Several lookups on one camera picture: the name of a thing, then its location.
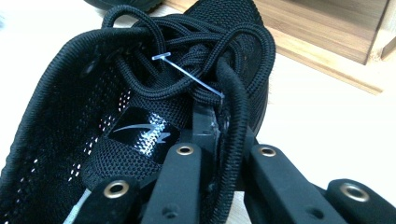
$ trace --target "black shoelace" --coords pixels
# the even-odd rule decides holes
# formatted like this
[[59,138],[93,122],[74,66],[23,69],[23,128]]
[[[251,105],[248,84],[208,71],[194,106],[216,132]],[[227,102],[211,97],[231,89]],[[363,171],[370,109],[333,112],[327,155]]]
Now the black shoelace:
[[[122,15],[137,18],[139,22],[134,25],[135,27],[147,27],[152,32],[157,55],[164,54],[167,52],[167,49],[177,49],[179,46],[195,46],[195,50],[181,57],[177,61],[177,65],[180,67],[192,67],[192,69],[187,68],[186,70],[198,78],[204,78],[215,67],[218,58],[228,48],[234,54],[233,70],[236,74],[241,73],[244,55],[240,49],[240,45],[235,42],[235,39],[239,35],[251,35],[259,40],[262,44],[262,62],[273,59],[271,57],[273,57],[274,48],[268,44],[268,41],[272,41],[272,37],[262,26],[256,24],[242,23],[231,30],[226,30],[183,14],[174,14],[163,18],[151,18],[136,8],[122,6],[108,11],[102,28],[113,27],[115,20]],[[177,37],[165,40],[162,28],[168,31],[172,30],[176,33]],[[161,76],[162,71],[166,70],[166,67],[169,67],[164,62],[160,62],[158,68],[155,67],[153,62],[139,50],[134,51],[134,58],[145,65],[149,73],[154,77]],[[136,94],[144,98],[163,100],[174,97],[182,92],[191,91],[194,100],[200,103],[220,104],[220,98],[213,92],[207,91],[200,86],[193,88],[192,86],[195,83],[189,77],[182,77],[174,84],[164,88],[152,89],[143,85],[136,78],[130,65],[122,57],[118,57],[116,63],[128,85]],[[257,83],[262,83],[269,77],[271,70],[272,67],[268,66],[267,63],[261,64],[257,76],[246,87],[248,95],[253,94],[257,90]],[[209,82],[208,84],[214,89],[219,88],[218,83]]]
[[[150,18],[144,12],[127,6],[110,9],[104,18],[102,28],[113,27],[115,20],[122,15],[137,18],[139,22],[134,27],[144,27],[152,33],[155,51],[153,55],[147,55],[144,46],[139,46],[131,52],[133,61],[143,65],[150,76],[163,79],[166,74],[177,71],[174,68],[170,70],[170,65],[163,61],[153,62],[150,59],[169,51],[175,55],[172,58],[174,63],[225,95],[223,102],[212,91],[196,85],[193,79],[181,74],[174,82],[168,82],[169,85],[149,87],[142,83],[142,78],[134,71],[130,60],[121,55],[115,58],[116,68],[128,86],[135,94],[145,99],[160,101],[188,92],[199,103],[214,106],[225,104],[229,107],[230,120],[223,139],[223,148],[226,151],[220,152],[219,159],[219,197],[210,218],[212,223],[225,222],[242,163],[242,148],[248,128],[248,97],[262,88],[261,84],[267,81],[272,71],[275,58],[273,39],[266,29],[252,23],[241,23],[233,29],[226,30],[181,14]],[[245,63],[243,44],[238,42],[244,40],[242,36],[255,38],[261,45],[262,53],[254,78],[248,84],[244,83],[245,85],[240,78]]]

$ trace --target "black mesh fabric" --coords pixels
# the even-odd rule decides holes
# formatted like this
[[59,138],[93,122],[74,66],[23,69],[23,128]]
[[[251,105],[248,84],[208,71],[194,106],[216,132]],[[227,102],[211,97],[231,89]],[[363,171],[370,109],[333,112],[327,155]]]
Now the black mesh fabric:
[[94,7],[101,8],[102,10],[109,10],[114,6],[130,5],[137,7],[144,11],[149,11],[153,7],[159,5],[162,0],[85,0],[87,3]]
[[[187,13],[227,29],[241,22],[262,24],[250,0],[201,0]],[[160,164],[128,150],[130,146],[107,138],[111,127],[130,107],[158,113],[177,129],[189,127],[191,122],[191,92],[150,100],[130,91],[132,85],[125,76],[128,73],[114,63],[119,56],[148,87],[160,89],[179,78],[156,74],[154,79],[147,79],[147,65],[135,62],[131,54],[142,43],[147,47],[147,57],[155,55],[150,48],[153,35],[148,29],[105,28],[79,35],[57,54],[37,85],[2,171],[0,223],[62,223],[85,188],[94,188],[101,179],[112,175],[143,179],[161,169]],[[263,64],[262,52],[258,50],[261,47],[247,35],[238,37],[238,45],[245,55],[242,72],[234,73],[229,59],[222,60],[217,70],[213,69],[216,71],[210,71],[209,75],[217,75],[216,78],[206,77],[208,81],[218,81],[226,93],[225,105],[217,115],[220,122],[230,121],[230,130],[222,130],[218,172],[202,195],[202,223],[225,222],[247,126],[258,131],[266,105],[266,80],[251,82]],[[189,53],[189,47],[179,49],[172,60]],[[199,53],[200,50],[191,52],[192,56]],[[192,65],[189,60],[183,65],[193,70],[195,64],[204,60],[194,58]],[[250,120],[248,107],[252,108]]]
[[[262,17],[253,1],[250,0],[200,0],[188,9],[186,14],[226,29],[231,29],[243,22],[262,25]],[[241,51],[245,55],[241,80],[247,88],[250,103],[249,126],[257,134],[262,124],[268,92],[266,83],[251,83],[261,63],[261,48],[258,40],[251,36],[242,35],[238,37],[238,40]]]
[[92,31],[61,49],[36,87],[2,170],[0,223],[65,220],[86,188],[81,168],[103,132],[101,118],[120,113],[127,90],[104,55],[147,36],[142,29]]
[[[262,24],[262,18],[259,11],[252,1],[240,0],[201,0],[198,1],[193,7],[186,11],[186,14],[198,18],[202,21],[208,21],[220,27],[230,29],[238,23],[249,22]],[[261,62],[260,55],[262,54],[260,43],[253,37],[242,35],[238,37],[238,43],[241,51],[245,55],[243,61],[242,73],[240,74],[242,83],[247,89],[247,99],[249,103],[249,126],[255,134],[259,131],[268,97],[268,82],[251,83],[251,80],[258,71]],[[236,106],[237,102],[232,102],[232,107]],[[220,121],[227,122],[221,116]],[[214,174],[212,185],[207,194],[203,195],[201,220],[204,223],[223,223],[226,221],[230,205],[233,200],[233,183],[222,183],[222,176],[225,170],[228,169],[224,162],[230,156],[232,151],[228,149],[227,136],[222,137],[220,144],[220,164],[218,173]]]
[[140,181],[160,171],[161,167],[131,146],[101,138],[84,163],[82,179],[86,187],[93,190],[104,179],[112,176],[127,175]]

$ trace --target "wooden surface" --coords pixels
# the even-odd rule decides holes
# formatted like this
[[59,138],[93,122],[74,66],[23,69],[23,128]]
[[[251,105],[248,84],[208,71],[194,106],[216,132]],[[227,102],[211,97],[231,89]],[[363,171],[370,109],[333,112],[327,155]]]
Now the wooden surface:
[[396,37],[394,37],[385,47],[382,52],[381,59],[384,61],[389,60],[396,56]]
[[366,64],[388,0],[256,0],[267,26]]
[[[283,54],[289,58],[292,58],[293,60],[306,64],[312,68],[315,68],[319,70],[320,72],[323,72],[327,75],[330,75],[332,77],[335,77],[337,79],[340,79],[348,84],[351,84],[357,88],[360,88],[364,91],[368,91],[372,94],[379,94],[383,92],[385,89],[392,88],[389,85],[388,78],[389,74],[391,73],[390,71],[394,69],[394,65],[391,63],[383,63],[381,62],[381,53],[382,53],[382,48],[390,41],[390,37],[394,36],[393,33],[396,33],[394,29],[395,27],[395,5],[396,5],[396,0],[390,0],[388,4],[388,9],[381,19],[381,22],[379,20],[379,14],[373,15],[373,21],[369,21],[369,16],[367,16],[368,13],[370,13],[369,8],[375,7],[376,9],[379,9],[381,6],[383,6],[386,1],[381,0],[381,1],[373,1],[373,2],[368,2],[368,5],[362,5],[360,4],[360,1],[354,1],[352,0],[350,3],[351,5],[345,5],[344,3],[341,3],[341,1],[337,4],[335,4],[338,1],[329,1],[334,4],[334,6],[331,6],[331,13],[326,13],[324,12],[324,8],[310,8],[313,10],[313,12],[309,12],[311,15],[315,15],[315,19],[309,20],[308,18],[305,18],[306,21],[308,21],[309,24],[311,24],[310,31],[307,32],[304,29],[291,29],[288,30],[286,27],[290,27],[287,22],[275,22],[275,15],[278,15],[280,18],[286,19],[285,17],[288,17],[288,14],[282,14],[278,13],[279,8],[274,7],[274,2],[275,1],[265,1],[265,4],[263,2],[264,0],[256,0],[255,3],[261,12],[263,18],[264,18],[264,23],[265,26],[268,28],[268,30],[271,32],[271,34],[274,36],[275,41],[276,41],[276,51],[280,54]],[[179,10],[181,12],[185,11],[187,8],[193,5],[193,3],[196,2],[195,0],[187,0],[187,1],[177,1],[177,0],[165,0],[164,3],[170,7],[175,8],[176,10]],[[285,4],[285,0],[277,0],[277,4]],[[295,3],[304,3],[305,7],[303,7],[303,4],[296,6],[296,8],[299,8],[300,12],[307,11],[309,8],[307,5],[308,1],[293,1]],[[333,16],[337,14],[335,8],[343,6],[346,9],[345,10],[352,10],[355,7],[359,7],[359,11],[356,14],[352,14],[355,16],[359,16],[360,19],[353,18],[350,15],[346,15],[344,19],[346,21],[338,21],[336,20]],[[305,41],[298,36],[309,36],[312,35],[313,30],[316,29],[316,27],[322,27],[324,25],[324,22],[332,17],[332,23],[342,23],[343,26],[345,26],[343,30],[335,31],[336,28],[330,26],[329,29],[329,34],[332,33],[332,31],[336,32],[339,36],[338,42],[342,42],[341,40],[345,39],[346,43],[349,43],[352,41],[352,39],[358,39],[359,41],[356,43],[350,43],[351,46],[355,46],[353,48],[356,49],[351,49],[352,47],[345,46],[340,47],[341,43],[338,43],[337,41],[328,41],[327,45],[324,47],[319,47],[318,45],[312,44],[308,41]],[[360,32],[357,32],[356,29],[358,29],[358,23],[359,21],[361,23],[366,24],[366,27],[363,27],[363,30]],[[375,26],[375,23],[380,22],[378,24],[377,29],[379,29],[379,32],[375,34],[372,30],[372,28]],[[292,32],[295,35],[289,35],[285,32]],[[373,46],[370,46],[368,43],[368,40],[370,38],[375,38],[377,39],[374,42]],[[354,62],[353,60],[350,60],[342,54],[339,54],[337,52],[334,52],[337,48],[339,48],[343,54],[347,55],[362,55],[363,52],[367,53],[370,55],[370,60],[369,64],[363,65],[361,63],[364,63],[367,61],[367,57],[361,56],[360,60],[361,63]],[[368,49],[374,49],[372,53],[366,52]]]
[[381,61],[384,47],[396,36],[396,0],[390,0],[376,35],[368,63]]

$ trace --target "lace loop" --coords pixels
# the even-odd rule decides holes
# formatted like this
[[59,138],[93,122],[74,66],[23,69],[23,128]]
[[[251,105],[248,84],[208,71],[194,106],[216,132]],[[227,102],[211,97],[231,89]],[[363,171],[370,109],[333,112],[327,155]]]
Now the lace loop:
[[[205,80],[206,82],[216,82],[215,76],[208,76],[212,73],[218,58],[226,51],[233,55],[232,67],[239,76],[243,70],[244,54],[243,49],[238,41],[243,41],[242,35],[248,35],[261,44],[261,61],[265,62],[266,57],[275,54],[272,47],[273,41],[271,35],[262,26],[252,23],[240,23],[233,29],[227,31],[216,25],[196,20],[186,15],[175,14],[168,15],[164,18],[151,18],[145,13],[133,7],[115,7],[112,8],[105,16],[102,27],[109,28],[114,25],[115,20],[122,15],[134,16],[139,21],[134,27],[147,27],[152,33],[155,54],[147,55],[137,49],[133,53],[134,61],[143,64],[149,75],[157,79],[161,76],[174,77],[178,73],[176,69],[169,68],[170,65],[160,62],[160,70],[148,59],[154,55],[164,54],[169,51],[172,53],[173,62],[182,67],[194,77]],[[150,100],[163,100],[174,97],[183,92],[189,92],[194,100],[201,103],[218,105],[220,99],[217,95],[202,87],[197,86],[189,77],[178,75],[175,82],[171,85],[157,85],[156,88],[150,85],[144,85],[134,74],[134,68],[126,60],[119,56],[116,59],[116,66],[119,68],[124,79],[131,89],[138,95]],[[272,66],[268,67],[262,63],[258,70],[257,76],[246,85],[247,94],[253,94],[260,85],[257,83],[264,82],[269,77]]]

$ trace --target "mesh upper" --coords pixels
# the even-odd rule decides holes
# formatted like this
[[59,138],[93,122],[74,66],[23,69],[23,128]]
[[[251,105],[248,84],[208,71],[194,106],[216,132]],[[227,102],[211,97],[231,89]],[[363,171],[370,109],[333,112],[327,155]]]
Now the mesh upper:
[[[248,0],[202,0],[187,13],[224,28],[240,22],[262,24]],[[239,39],[247,56],[241,75],[247,86],[259,63],[254,52],[260,51],[251,37]],[[132,175],[140,180],[161,169],[136,151],[126,150],[127,146],[104,138],[129,106],[161,114],[178,129],[191,122],[190,98],[151,102],[134,96],[107,61],[106,56],[120,47],[145,40],[150,40],[145,29],[105,29],[80,35],[61,49],[37,85],[2,171],[0,223],[63,222],[85,188],[100,181],[98,177]],[[249,95],[254,128],[265,107],[266,89],[261,85]],[[220,175],[214,174],[213,190],[203,195],[203,222],[216,210]]]

